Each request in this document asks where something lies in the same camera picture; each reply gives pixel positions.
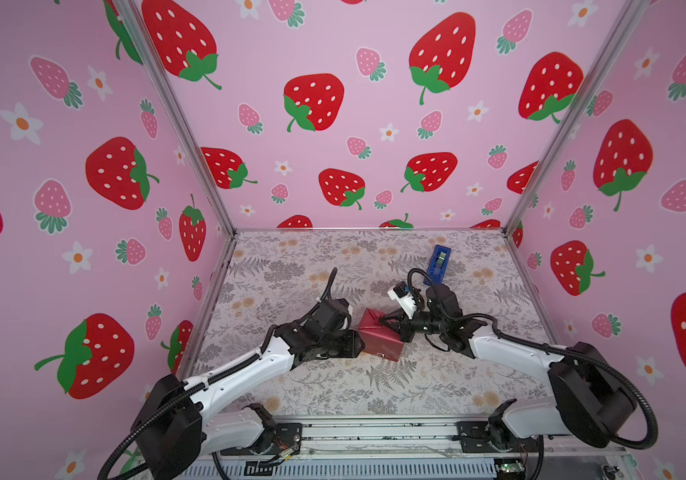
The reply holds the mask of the maroon wrapping paper sheet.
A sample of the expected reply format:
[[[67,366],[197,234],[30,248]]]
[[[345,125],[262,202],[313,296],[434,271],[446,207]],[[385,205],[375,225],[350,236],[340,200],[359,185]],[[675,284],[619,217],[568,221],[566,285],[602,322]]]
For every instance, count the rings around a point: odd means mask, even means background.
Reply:
[[[385,360],[398,362],[404,343],[396,332],[380,324],[379,320],[383,316],[384,313],[378,310],[370,308],[364,310],[357,327],[365,345],[364,352]]]

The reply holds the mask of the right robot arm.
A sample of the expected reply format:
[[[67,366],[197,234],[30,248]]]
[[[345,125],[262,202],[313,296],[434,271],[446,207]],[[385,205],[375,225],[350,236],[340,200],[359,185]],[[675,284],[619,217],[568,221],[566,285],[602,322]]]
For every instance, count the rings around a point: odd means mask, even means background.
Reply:
[[[550,388],[541,399],[506,400],[488,417],[486,435],[498,450],[528,437],[565,435],[603,448],[619,442],[619,430],[640,404],[631,383],[610,372],[590,344],[556,347],[516,339],[490,315],[463,314],[445,285],[421,293],[400,282],[388,296],[399,308],[380,323],[402,342],[418,333],[436,335],[449,352],[501,364]]]

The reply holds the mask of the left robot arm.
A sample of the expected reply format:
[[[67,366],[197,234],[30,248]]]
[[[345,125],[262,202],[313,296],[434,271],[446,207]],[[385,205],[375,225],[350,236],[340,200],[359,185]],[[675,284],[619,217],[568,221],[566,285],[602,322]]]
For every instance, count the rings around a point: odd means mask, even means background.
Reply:
[[[326,298],[302,318],[271,326],[260,346],[219,368],[159,380],[131,427],[143,470],[154,479],[173,479],[207,450],[255,444],[268,416],[250,407],[248,420],[236,427],[225,407],[306,362],[357,357],[364,342],[350,327],[351,314],[346,300]]]

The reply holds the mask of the blue tape dispenser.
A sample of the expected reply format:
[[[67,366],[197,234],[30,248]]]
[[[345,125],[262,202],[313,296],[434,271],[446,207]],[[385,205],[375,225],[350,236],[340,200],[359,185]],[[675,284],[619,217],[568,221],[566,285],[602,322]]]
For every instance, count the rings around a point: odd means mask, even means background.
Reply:
[[[424,283],[429,285],[433,282],[436,285],[443,283],[444,276],[449,265],[449,259],[451,256],[451,249],[443,245],[435,245],[432,255],[429,260],[429,265],[427,269],[427,275],[429,280],[425,280]]]

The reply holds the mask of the floral table mat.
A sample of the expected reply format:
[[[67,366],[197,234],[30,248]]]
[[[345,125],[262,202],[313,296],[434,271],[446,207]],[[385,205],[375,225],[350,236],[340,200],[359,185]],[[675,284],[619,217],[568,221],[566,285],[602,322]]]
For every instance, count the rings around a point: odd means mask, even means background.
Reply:
[[[547,338],[507,244],[497,231],[244,232],[235,250],[194,370],[203,373],[256,347],[271,325],[297,319],[325,288],[346,299],[353,319],[368,308],[389,312],[387,293],[426,268],[436,245],[451,250],[445,276],[466,312],[495,316],[503,331]],[[362,354],[313,361],[278,376],[231,404],[251,403],[278,416],[473,415],[510,398],[548,393],[511,368],[442,353],[437,339],[417,336],[397,361]]]

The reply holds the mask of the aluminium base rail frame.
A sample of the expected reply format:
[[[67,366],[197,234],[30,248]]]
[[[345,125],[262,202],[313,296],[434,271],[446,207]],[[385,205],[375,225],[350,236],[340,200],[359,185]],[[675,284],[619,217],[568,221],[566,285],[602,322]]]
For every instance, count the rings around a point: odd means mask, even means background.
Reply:
[[[271,443],[201,451],[170,479],[639,479],[623,448],[568,436],[493,447],[479,417],[280,417]]]

